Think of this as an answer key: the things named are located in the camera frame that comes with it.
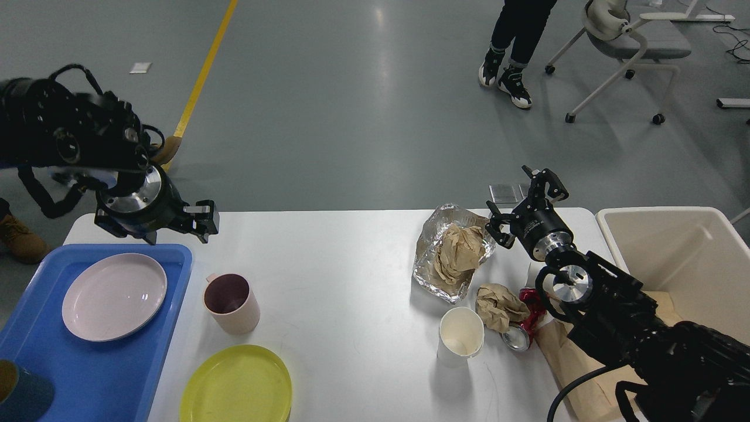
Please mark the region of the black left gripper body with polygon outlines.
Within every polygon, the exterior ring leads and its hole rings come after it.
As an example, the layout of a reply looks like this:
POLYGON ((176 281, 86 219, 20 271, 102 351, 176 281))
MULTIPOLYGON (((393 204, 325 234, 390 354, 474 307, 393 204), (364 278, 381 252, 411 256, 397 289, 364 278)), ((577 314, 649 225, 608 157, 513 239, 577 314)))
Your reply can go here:
POLYGON ((166 228, 178 233, 188 232, 188 215, 183 206, 188 205, 171 179, 160 166, 150 166, 134 192, 117 196, 107 190, 97 192, 96 214, 158 230, 166 228))

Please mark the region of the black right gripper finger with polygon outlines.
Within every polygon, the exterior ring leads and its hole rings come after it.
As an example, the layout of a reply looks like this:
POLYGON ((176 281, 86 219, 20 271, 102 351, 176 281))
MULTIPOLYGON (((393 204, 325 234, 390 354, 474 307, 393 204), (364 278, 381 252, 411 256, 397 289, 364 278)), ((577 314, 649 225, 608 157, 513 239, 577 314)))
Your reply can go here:
POLYGON ((552 210, 554 204, 570 197, 570 193, 559 176, 548 168, 533 170, 523 165, 522 170, 530 178, 527 197, 523 200, 529 211, 552 210))
POLYGON ((511 232, 503 232, 503 226, 509 226, 516 220, 514 213, 501 213, 495 202, 486 201, 486 206, 490 210, 491 216, 489 222, 485 225, 485 230, 495 240, 498 246, 505 249, 511 249, 516 240, 516 236, 511 232))

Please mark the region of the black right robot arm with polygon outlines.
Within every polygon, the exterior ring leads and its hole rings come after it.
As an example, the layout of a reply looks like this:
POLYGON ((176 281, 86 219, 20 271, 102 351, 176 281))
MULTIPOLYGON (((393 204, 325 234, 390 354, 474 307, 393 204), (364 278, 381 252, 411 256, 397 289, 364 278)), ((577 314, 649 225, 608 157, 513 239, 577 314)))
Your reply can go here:
POLYGON ((629 400, 649 421, 739 421, 749 412, 749 358, 746 344, 691 321, 668 326, 656 315, 657 302, 642 283, 594 252, 582 253, 574 235, 555 212, 568 198, 557 174, 523 166, 530 178, 527 197, 510 213, 487 202, 485 228, 510 249, 519 240, 533 261, 541 262, 534 288, 544 309, 569 323, 568 334, 602 367, 563 387, 547 412, 555 417, 576 387, 624 366, 643 383, 619 381, 615 396, 626 421, 637 420, 629 400))

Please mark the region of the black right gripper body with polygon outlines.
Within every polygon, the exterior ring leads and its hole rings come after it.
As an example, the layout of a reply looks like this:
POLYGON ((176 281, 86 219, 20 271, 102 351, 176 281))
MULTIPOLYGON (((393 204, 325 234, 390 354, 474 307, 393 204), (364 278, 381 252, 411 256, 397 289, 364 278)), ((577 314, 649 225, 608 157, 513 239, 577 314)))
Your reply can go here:
POLYGON ((519 204, 513 209, 511 233, 522 244, 533 261, 545 262, 552 251, 575 249, 574 235, 552 206, 534 209, 519 204))

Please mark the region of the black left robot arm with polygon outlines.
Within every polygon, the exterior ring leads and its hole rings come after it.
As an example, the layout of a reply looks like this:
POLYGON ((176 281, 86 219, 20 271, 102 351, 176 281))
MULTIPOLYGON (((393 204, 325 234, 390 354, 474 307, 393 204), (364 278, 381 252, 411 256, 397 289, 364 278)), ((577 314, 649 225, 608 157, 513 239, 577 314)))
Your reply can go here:
POLYGON ((45 216, 69 213, 91 190, 94 223, 114 237, 153 245, 168 228, 207 243, 219 232, 214 201, 182 200, 163 168, 180 138, 144 124, 83 65, 3 80, 1 96, 2 168, 17 169, 45 216))

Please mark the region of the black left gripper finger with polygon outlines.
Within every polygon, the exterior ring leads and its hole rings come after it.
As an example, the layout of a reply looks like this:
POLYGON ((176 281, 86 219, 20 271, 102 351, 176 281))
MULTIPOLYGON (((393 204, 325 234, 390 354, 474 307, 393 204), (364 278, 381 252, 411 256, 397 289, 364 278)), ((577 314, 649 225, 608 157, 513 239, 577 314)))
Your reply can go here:
POLYGON ((118 220, 107 214, 95 214, 94 224, 117 238, 133 237, 152 246, 157 243, 156 230, 139 224, 129 224, 129 222, 118 220))
POLYGON ((220 214, 214 200, 200 200, 193 205, 183 206, 183 212, 188 215, 189 233, 207 244, 209 237, 217 235, 220 228, 220 214))

